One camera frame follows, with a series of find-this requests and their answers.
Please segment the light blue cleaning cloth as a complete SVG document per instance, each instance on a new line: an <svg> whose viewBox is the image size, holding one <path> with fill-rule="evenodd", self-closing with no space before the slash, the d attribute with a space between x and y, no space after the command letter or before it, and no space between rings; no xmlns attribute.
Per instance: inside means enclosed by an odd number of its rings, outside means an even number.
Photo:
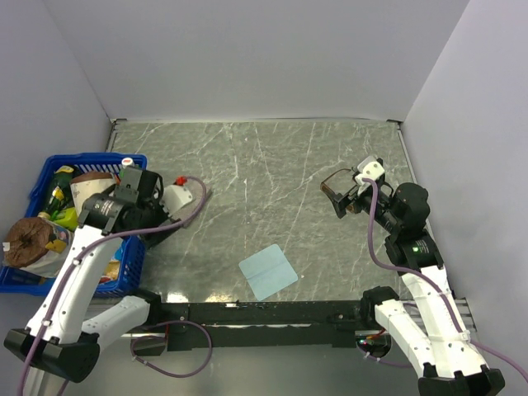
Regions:
<svg viewBox="0 0 528 396"><path fill-rule="evenodd" d="M271 297L299 279L277 244L272 244L242 260L238 267L257 301Z"/></svg>

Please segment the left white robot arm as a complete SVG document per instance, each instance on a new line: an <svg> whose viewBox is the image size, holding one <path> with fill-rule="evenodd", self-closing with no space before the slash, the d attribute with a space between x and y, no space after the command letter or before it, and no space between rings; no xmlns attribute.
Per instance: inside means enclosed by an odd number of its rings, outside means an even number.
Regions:
<svg viewBox="0 0 528 396"><path fill-rule="evenodd" d="M79 383L101 352L136 327L146 332L163 321L161 298L135 291L86 320L85 314L123 238L167 230L160 200L163 179L137 167L123 169L120 184L88 197L82 205L71 248L51 291L29 323L10 330L3 345L30 368Z"/></svg>

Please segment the brown sunglasses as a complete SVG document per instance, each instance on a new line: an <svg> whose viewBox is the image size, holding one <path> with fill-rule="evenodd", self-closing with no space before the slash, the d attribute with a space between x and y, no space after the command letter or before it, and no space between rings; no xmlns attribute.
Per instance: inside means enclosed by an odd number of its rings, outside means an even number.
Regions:
<svg viewBox="0 0 528 396"><path fill-rule="evenodd" d="M356 173L353 169L342 168L332 173L320 183L320 189L330 200L332 207L336 194L345 194L355 186L355 175Z"/></svg>

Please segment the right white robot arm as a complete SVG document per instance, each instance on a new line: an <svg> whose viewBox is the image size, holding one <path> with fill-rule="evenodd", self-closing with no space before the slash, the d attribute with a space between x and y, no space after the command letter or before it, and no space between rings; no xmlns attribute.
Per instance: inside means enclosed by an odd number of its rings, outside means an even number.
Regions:
<svg viewBox="0 0 528 396"><path fill-rule="evenodd" d="M346 194L322 185L337 217L347 212L369 215L367 243L379 224L388 232L385 249L390 263L409 289L421 315L417 325L403 301L389 287L367 290L360 317L368 328L389 332L417 374L421 395L496 395L505 387L502 372L488 366L472 343L450 290L437 245L427 232L428 193L406 182L389 195L385 181L359 181Z"/></svg>

